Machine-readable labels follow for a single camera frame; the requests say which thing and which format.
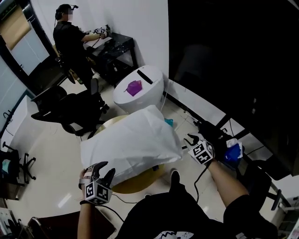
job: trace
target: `round wooden table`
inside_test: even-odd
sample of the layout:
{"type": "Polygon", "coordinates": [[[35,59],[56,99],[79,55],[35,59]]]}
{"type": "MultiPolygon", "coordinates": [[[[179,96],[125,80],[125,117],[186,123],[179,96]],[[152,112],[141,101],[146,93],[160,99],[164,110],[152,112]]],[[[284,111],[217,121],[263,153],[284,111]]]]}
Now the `round wooden table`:
{"type": "MultiPolygon", "coordinates": [[[[116,122],[122,120],[125,117],[127,117],[127,115],[117,116],[115,118],[106,121],[103,125],[101,125],[100,128],[98,128],[95,135],[100,133],[104,129],[108,128],[110,125],[115,124],[116,122]]],[[[164,173],[164,164],[161,164],[159,165],[159,168],[156,169],[155,171],[153,170],[153,168],[148,169],[135,177],[129,178],[119,183],[118,185],[115,185],[112,188],[112,191],[117,193],[123,193],[123,194],[136,193],[142,191],[143,189],[149,187],[163,173],[164,173]]]]}

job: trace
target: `purple cloth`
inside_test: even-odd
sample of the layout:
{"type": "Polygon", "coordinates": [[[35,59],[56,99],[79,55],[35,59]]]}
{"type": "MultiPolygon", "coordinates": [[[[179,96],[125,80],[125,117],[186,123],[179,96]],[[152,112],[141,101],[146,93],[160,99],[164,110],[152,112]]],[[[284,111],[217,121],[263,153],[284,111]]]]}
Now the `purple cloth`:
{"type": "Polygon", "coordinates": [[[135,96],[139,91],[142,90],[141,80],[135,80],[128,84],[126,91],[131,95],[135,96]]]}

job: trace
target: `white floor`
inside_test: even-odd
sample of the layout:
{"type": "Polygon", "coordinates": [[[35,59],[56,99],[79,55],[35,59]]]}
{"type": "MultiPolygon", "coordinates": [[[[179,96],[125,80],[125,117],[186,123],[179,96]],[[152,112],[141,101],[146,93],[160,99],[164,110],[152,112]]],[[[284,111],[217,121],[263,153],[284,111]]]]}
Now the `white floor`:
{"type": "MultiPolygon", "coordinates": [[[[62,86],[68,93],[78,93],[85,89],[84,86],[72,84],[68,80],[62,86]]],[[[125,112],[113,102],[113,87],[107,86],[101,93],[102,98],[110,106],[109,112],[103,117],[108,120],[117,115],[124,115],[125,112]]],[[[184,111],[169,100],[166,100],[162,113],[165,118],[174,120],[174,129],[180,140],[187,137],[187,133],[197,132],[193,119],[187,116],[184,111]]],[[[45,123],[45,130],[36,141],[34,147],[29,151],[30,156],[36,157],[36,162],[31,168],[32,175],[36,180],[31,180],[27,185],[19,201],[7,200],[7,205],[16,218],[20,218],[23,224],[32,217],[51,217],[63,215],[80,210],[79,202],[82,199],[82,192],[78,189],[78,177],[82,170],[80,160],[80,138],[64,131],[60,124],[45,123]]],[[[179,162],[166,164],[166,172],[173,167],[181,174],[181,182],[186,186],[187,191],[196,197],[194,181],[202,172],[205,166],[197,164],[187,152],[184,159],[179,162]]],[[[223,221],[225,206],[219,196],[217,188],[207,171],[197,183],[199,190],[199,205],[210,217],[223,221]]],[[[169,176],[157,180],[150,187],[135,194],[118,194],[124,201],[138,202],[143,199],[145,193],[156,194],[169,190],[169,176]]],[[[269,221],[277,223],[282,212],[271,211],[273,201],[266,199],[261,214],[269,221]]],[[[125,204],[117,197],[112,199],[107,206],[116,210],[125,219],[134,204],[125,204]]],[[[100,208],[101,211],[119,229],[121,221],[113,212],[100,208]]]]}

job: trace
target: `white plastic bag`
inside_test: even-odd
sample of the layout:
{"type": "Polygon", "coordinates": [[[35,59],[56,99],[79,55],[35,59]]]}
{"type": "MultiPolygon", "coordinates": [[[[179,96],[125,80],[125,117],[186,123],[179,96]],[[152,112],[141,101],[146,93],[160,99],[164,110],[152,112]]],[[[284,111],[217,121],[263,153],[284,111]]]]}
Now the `white plastic bag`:
{"type": "Polygon", "coordinates": [[[111,187],[156,165],[180,160],[182,155],[178,136],[154,105],[130,114],[81,142],[84,168],[108,161],[100,170],[100,177],[115,168],[111,187]]]}

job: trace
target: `black table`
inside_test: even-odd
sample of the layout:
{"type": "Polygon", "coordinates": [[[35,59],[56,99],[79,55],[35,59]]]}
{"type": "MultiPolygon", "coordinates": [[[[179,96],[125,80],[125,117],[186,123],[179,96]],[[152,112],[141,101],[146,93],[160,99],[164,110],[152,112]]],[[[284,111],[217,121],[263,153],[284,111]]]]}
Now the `black table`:
{"type": "Polygon", "coordinates": [[[92,48],[87,45],[84,45],[84,48],[87,51],[88,57],[96,63],[96,65],[93,66],[94,70],[98,72],[103,79],[115,87],[117,82],[136,70],[138,65],[134,51],[135,44],[133,38],[118,33],[112,33],[110,37],[112,39],[97,48],[92,48]],[[130,51],[133,67],[117,60],[118,57],[127,51],[130,51]]]}

